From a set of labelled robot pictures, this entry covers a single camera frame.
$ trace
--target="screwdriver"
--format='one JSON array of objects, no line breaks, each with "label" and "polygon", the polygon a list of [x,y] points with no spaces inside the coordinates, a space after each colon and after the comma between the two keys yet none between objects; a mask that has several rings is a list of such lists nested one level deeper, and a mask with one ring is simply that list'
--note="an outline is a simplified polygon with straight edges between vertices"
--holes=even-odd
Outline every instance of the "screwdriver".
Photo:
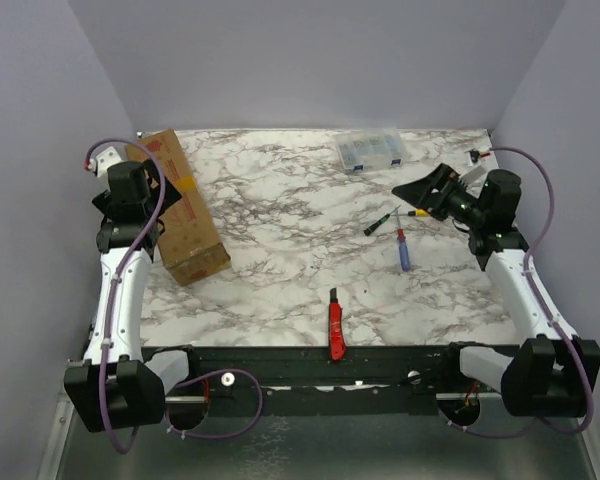
[{"label": "screwdriver", "polygon": [[411,268],[409,262],[409,252],[407,251],[407,240],[404,238],[404,231],[400,225],[400,215],[396,212],[396,220],[398,220],[398,252],[400,253],[400,266],[403,272],[408,272]]},{"label": "screwdriver", "polygon": [[400,208],[400,207],[398,206],[398,207],[394,208],[389,213],[387,213],[384,217],[382,217],[380,220],[378,220],[376,223],[374,223],[373,225],[370,225],[367,228],[365,228],[364,229],[364,234],[368,237],[373,232],[375,232],[380,225],[382,225],[384,222],[386,222],[387,220],[389,220],[389,217],[393,214],[393,212],[397,212],[398,211],[398,208]]}]

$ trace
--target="wire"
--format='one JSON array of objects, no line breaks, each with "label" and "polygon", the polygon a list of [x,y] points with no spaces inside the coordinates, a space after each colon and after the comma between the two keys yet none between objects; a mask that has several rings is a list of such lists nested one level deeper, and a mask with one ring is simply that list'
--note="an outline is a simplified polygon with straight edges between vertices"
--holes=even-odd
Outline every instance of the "wire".
[{"label": "wire", "polygon": [[455,218],[451,219],[451,224],[453,225],[453,227],[458,230],[459,232],[462,233],[469,233],[469,228],[466,228],[466,226],[461,226],[462,224],[457,222]]},{"label": "wire", "polygon": [[102,424],[104,426],[105,431],[107,432],[107,435],[109,436],[111,445],[113,445],[113,448],[116,450],[116,452],[120,453],[121,455],[124,455],[129,453],[129,450],[131,450],[136,436],[138,435],[138,427],[133,427],[127,445],[122,445],[113,430],[113,427],[111,425],[111,419],[109,418],[109,411],[107,410],[107,393],[105,387],[107,381],[107,363],[109,361],[109,344],[111,342],[111,317],[113,316],[114,300],[116,298],[116,292],[118,290],[118,284],[120,283],[122,272],[124,271],[127,263],[129,262],[129,258],[131,257],[135,249],[138,247],[138,245],[140,245],[147,233],[149,233],[151,227],[156,223],[156,220],[160,215],[160,210],[162,209],[162,204],[164,203],[165,178],[160,163],[158,162],[158,160],[156,160],[153,153],[147,147],[140,143],[131,142],[123,138],[105,138],[103,140],[100,140],[99,142],[94,143],[87,151],[87,155],[85,157],[85,165],[89,164],[89,159],[91,158],[91,155],[96,150],[96,148],[106,143],[124,143],[139,148],[149,156],[151,161],[153,161],[158,171],[158,177],[160,179],[160,193],[158,195],[158,201],[156,203],[155,209],[151,214],[151,217],[149,217],[149,220],[147,220],[145,226],[142,228],[140,233],[138,233],[138,236],[131,243],[131,246],[127,249],[126,253],[120,260],[120,263],[116,267],[115,274],[111,279],[111,283],[109,286],[109,294],[107,295],[107,305],[105,308],[104,315],[104,328],[102,332],[102,356],[100,358],[100,369],[98,371],[98,399],[100,402],[100,416],[102,417]]},{"label": "wire", "polygon": [[474,437],[488,438],[491,440],[509,440],[512,438],[523,437],[531,431],[531,429],[533,428],[533,426],[536,423],[536,419],[534,418],[531,420],[531,422],[526,427],[524,427],[521,430],[514,432],[514,433],[487,433],[487,432],[478,432],[476,430],[469,430],[467,427],[463,427],[461,425],[458,425],[457,423],[452,422],[451,420],[449,420],[449,417],[447,417],[445,415],[445,413],[440,409],[438,409],[438,413],[442,416],[442,418],[444,418],[444,420],[446,421],[446,423],[449,427],[451,427],[455,430],[458,430],[462,433],[468,433],[469,435],[473,435]]},{"label": "wire", "polygon": [[[549,192],[549,213],[547,214],[547,219],[544,223],[544,226],[542,227],[542,230],[540,231],[540,234],[535,239],[535,241],[531,244],[531,246],[529,247],[529,250],[527,250],[527,253],[524,255],[524,259],[523,259],[524,270],[525,270],[525,272],[529,272],[530,271],[529,263],[531,261],[531,258],[533,256],[533,254],[535,253],[536,249],[538,248],[538,245],[540,245],[540,242],[542,242],[545,235],[549,231],[549,227],[551,226],[551,222],[553,221],[553,216],[555,213],[555,195],[553,193],[553,185],[551,183],[551,180],[549,179],[549,174],[547,173],[545,168],[542,166],[542,164],[535,157],[528,154],[524,150],[520,150],[519,148],[513,148],[513,147],[493,147],[493,148],[491,148],[491,151],[493,151],[493,152],[495,152],[495,151],[513,152],[513,153],[517,153],[518,155],[522,155],[523,157],[527,158],[540,171],[540,174],[542,175],[542,178],[544,178],[544,182],[547,185],[547,191]],[[582,433],[591,424],[591,422],[593,420],[594,411],[595,411],[594,400],[593,400],[593,391],[591,390],[591,384],[589,383],[589,378],[587,377],[587,372],[584,368],[584,364],[582,363],[582,360],[580,359],[580,355],[578,355],[578,352],[576,351],[576,348],[573,345],[573,342],[567,336],[567,334],[562,329],[562,327],[558,324],[556,319],[553,317],[553,313],[551,312],[549,305],[547,305],[547,302],[545,301],[545,299],[542,295],[542,292],[540,292],[540,289],[538,288],[538,285],[536,284],[536,281],[534,280],[533,275],[527,274],[526,278],[527,278],[527,281],[529,282],[529,286],[531,287],[531,290],[533,291],[533,295],[536,297],[536,299],[538,300],[538,303],[540,304],[540,308],[542,309],[544,314],[549,319],[549,323],[551,323],[551,326],[557,332],[560,339],[567,346],[567,349],[569,350],[569,354],[573,358],[573,362],[575,363],[576,369],[578,370],[578,375],[580,376],[580,381],[582,382],[582,388],[584,390],[584,395],[585,395],[586,404],[587,404],[587,413],[585,414],[585,417],[582,420],[582,423],[580,425],[578,425],[576,428],[563,429],[563,428],[553,425],[548,420],[543,420],[543,423],[546,423],[547,425],[549,425],[556,432],[560,432],[560,433],[564,433],[564,434]]]},{"label": "wire", "polygon": [[205,378],[204,380],[204,399],[207,402],[207,409],[211,405],[211,385],[209,384],[209,379]]},{"label": "wire", "polygon": [[167,432],[173,431],[173,432],[179,434],[180,436],[182,436],[183,439],[184,439],[184,437],[191,437],[191,438],[202,438],[205,440],[227,440],[230,438],[235,438],[237,436],[240,436],[243,433],[246,433],[247,431],[251,430],[256,423],[258,423],[258,420],[260,420],[260,414],[262,413],[262,406],[264,403],[264,397],[262,395],[262,387],[260,387],[260,383],[258,383],[258,379],[245,370],[239,370],[236,368],[229,368],[229,369],[225,369],[225,370],[215,370],[213,372],[209,372],[209,373],[205,373],[204,375],[200,375],[199,377],[193,378],[191,380],[186,380],[182,383],[179,383],[178,385],[175,386],[175,388],[188,387],[190,385],[193,385],[193,384],[196,384],[203,380],[206,380],[210,377],[217,377],[219,375],[224,375],[225,373],[239,373],[241,375],[249,377],[249,379],[253,382],[253,385],[256,387],[256,392],[258,393],[258,408],[256,409],[256,413],[253,416],[253,418],[249,421],[249,423],[247,423],[240,430],[236,430],[235,432],[231,432],[231,433],[222,433],[222,434],[195,433],[195,432],[189,432],[186,430],[178,430],[177,428],[175,428],[173,426],[173,424],[171,423],[171,419],[169,418],[169,412],[167,411],[165,414],[167,422],[169,422],[169,428],[167,429]]},{"label": "wire", "polygon": [[478,382],[477,380],[475,382],[473,382],[473,384],[471,385],[471,388],[467,392],[467,395],[465,395],[465,397],[464,397],[464,406],[465,407],[469,406],[469,397],[471,396],[471,394],[473,392],[476,392],[476,398],[478,398],[478,392],[477,392],[478,385],[480,385],[480,382]]}]

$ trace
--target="marble surface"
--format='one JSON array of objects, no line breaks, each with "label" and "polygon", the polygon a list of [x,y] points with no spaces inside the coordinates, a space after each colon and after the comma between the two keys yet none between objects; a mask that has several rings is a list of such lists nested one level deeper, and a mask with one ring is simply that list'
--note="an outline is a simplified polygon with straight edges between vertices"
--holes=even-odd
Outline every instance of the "marble surface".
[{"label": "marble surface", "polygon": [[[232,268],[180,287],[159,261],[143,305],[146,345],[327,345],[329,290],[338,288],[348,345],[515,342],[510,318],[449,221],[402,217],[412,270],[400,269],[391,188],[466,151],[484,130],[402,131],[399,168],[347,175],[327,130],[181,131]],[[495,157],[490,166],[496,166]]]}]

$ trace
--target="red handle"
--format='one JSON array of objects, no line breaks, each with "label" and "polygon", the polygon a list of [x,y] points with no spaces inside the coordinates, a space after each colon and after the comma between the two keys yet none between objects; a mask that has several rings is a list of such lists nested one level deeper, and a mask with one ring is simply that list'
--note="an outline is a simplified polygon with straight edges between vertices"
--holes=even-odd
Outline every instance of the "red handle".
[{"label": "red handle", "polygon": [[347,346],[342,335],[342,308],[337,303],[329,304],[329,346],[331,360],[336,362],[344,357]]}]

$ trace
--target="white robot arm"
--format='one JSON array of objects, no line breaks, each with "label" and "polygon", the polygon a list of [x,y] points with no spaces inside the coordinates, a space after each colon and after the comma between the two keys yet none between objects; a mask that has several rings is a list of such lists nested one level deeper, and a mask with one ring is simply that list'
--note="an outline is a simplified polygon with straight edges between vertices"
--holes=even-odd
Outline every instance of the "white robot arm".
[{"label": "white robot arm", "polygon": [[[155,211],[159,186],[150,187],[150,182],[156,180],[155,171],[152,163],[123,161],[113,147],[90,161],[87,169],[107,188],[93,201],[104,214],[97,235],[102,283],[93,334],[82,362],[67,368],[65,389],[86,427],[90,431],[103,430],[98,372],[103,363],[103,345],[107,342],[105,399],[112,428],[157,423],[164,416],[167,393],[189,376],[186,349],[159,352],[147,362],[142,356],[142,298],[161,233],[157,225],[130,253],[117,278],[115,295],[109,298],[112,279],[123,257]],[[168,194],[162,212],[180,198],[171,184],[163,188]],[[109,338],[105,338],[104,329],[107,308],[111,309]]]},{"label": "white robot arm", "polygon": [[476,198],[455,170],[440,164],[426,177],[392,192],[436,220],[452,216],[469,227],[469,249],[501,293],[522,336],[514,357],[481,345],[461,345],[460,372],[500,392],[512,415],[576,417],[586,410],[581,371],[593,388],[600,348],[595,341],[580,339],[564,320],[538,277],[533,258],[525,271],[529,246],[514,226],[520,183],[512,172],[492,170]]}]

